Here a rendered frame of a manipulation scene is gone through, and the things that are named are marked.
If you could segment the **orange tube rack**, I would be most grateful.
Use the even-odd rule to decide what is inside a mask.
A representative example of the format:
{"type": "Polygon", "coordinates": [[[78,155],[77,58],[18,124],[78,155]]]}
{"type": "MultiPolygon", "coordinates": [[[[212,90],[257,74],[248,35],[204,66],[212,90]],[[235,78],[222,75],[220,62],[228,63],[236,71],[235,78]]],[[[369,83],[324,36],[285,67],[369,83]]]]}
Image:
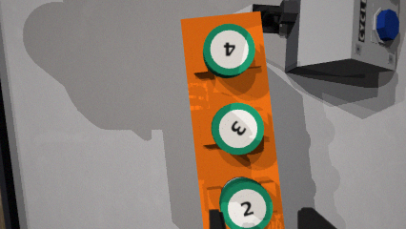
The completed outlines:
{"type": "Polygon", "coordinates": [[[209,209],[218,209],[220,212],[219,198],[227,181],[234,177],[247,177],[261,184],[273,202],[273,215],[264,229],[285,229],[260,11],[180,20],[203,228],[209,229],[209,209]],[[252,64],[244,73],[233,78],[215,76],[203,59],[203,45],[207,35],[222,24],[239,25],[254,40],[252,64]],[[214,115],[222,107],[235,102],[255,108],[264,123],[261,142],[245,155],[232,155],[223,151],[212,136],[214,115]]]}

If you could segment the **grey key housing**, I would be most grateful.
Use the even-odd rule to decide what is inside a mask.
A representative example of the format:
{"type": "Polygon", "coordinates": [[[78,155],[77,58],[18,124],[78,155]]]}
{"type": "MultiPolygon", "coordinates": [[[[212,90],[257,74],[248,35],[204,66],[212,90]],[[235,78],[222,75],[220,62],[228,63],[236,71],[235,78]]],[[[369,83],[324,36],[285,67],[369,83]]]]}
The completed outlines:
{"type": "Polygon", "coordinates": [[[398,0],[283,0],[254,11],[263,32],[287,25],[285,73],[365,78],[395,70],[398,0]]]}

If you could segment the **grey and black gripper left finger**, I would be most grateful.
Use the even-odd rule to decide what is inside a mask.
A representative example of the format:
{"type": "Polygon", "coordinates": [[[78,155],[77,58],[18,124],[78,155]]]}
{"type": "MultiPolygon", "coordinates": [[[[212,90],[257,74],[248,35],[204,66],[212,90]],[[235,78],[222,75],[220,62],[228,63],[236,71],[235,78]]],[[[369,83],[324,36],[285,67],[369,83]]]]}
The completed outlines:
{"type": "Polygon", "coordinates": [[[209,229],[227,229],[223,212],[218,209],[209,209],[209,229]]]}

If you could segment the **black table edge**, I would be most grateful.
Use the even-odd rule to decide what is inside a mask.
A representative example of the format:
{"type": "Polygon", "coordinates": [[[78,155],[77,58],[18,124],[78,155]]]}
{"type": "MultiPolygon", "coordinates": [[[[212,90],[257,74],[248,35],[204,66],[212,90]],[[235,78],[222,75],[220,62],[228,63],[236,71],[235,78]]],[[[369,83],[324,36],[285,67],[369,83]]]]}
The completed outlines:
{"type": "Polygon", "coordinates": [[[6,229],[20,229],[0,79],[0,190],[6,229]]]}

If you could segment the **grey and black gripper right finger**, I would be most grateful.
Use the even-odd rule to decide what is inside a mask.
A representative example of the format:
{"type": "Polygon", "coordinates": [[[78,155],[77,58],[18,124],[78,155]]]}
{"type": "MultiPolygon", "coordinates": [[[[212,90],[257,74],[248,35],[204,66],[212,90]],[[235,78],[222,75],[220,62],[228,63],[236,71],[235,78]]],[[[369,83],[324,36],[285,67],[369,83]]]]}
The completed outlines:
{"type": "Polygon", "coordinates": [[[297,229],[336,229],[314,208],[301,208],[297,212],[297,229]]]}

